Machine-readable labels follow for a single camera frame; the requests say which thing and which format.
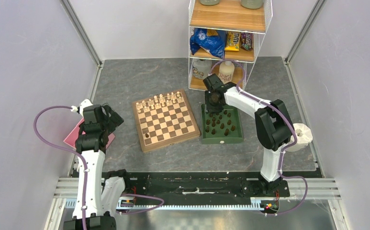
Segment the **wooden chess board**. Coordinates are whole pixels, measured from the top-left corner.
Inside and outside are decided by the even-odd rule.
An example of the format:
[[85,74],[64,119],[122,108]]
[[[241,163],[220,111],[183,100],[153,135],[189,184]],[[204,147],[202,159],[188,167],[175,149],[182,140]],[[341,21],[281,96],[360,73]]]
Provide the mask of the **wooden chess board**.
[[201,135],[184,89],[134,101],[132,109],[144,153]]

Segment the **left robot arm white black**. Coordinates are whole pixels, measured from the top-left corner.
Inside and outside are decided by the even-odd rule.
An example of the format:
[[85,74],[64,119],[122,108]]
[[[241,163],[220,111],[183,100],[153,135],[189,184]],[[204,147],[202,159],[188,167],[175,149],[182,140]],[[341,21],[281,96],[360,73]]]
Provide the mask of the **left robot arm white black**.
[[73,109],[83,117],[79,125],[75,149],[78,154],[78,193],[72,220],[65,230],[115,230],[115,210],[120,196],[132,190],[124,178],[126,170],[112,171],[102,178],[109,136],[124,119],[108,104],[93,104],[85,99]]

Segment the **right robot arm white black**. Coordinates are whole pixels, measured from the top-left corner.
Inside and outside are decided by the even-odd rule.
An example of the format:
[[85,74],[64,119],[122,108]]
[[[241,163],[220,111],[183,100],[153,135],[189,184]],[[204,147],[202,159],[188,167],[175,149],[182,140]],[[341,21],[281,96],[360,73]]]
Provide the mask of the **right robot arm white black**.
[[220,112],[225,105],[233,106],[255,120],[257,138],[264,148],[263,164],[256,191],[270,196],[282,181],[282,160],[295,135],[292,120],[283,101],[256,97],[233,82],[223,83],[216,74],[203,80],[206,112]]

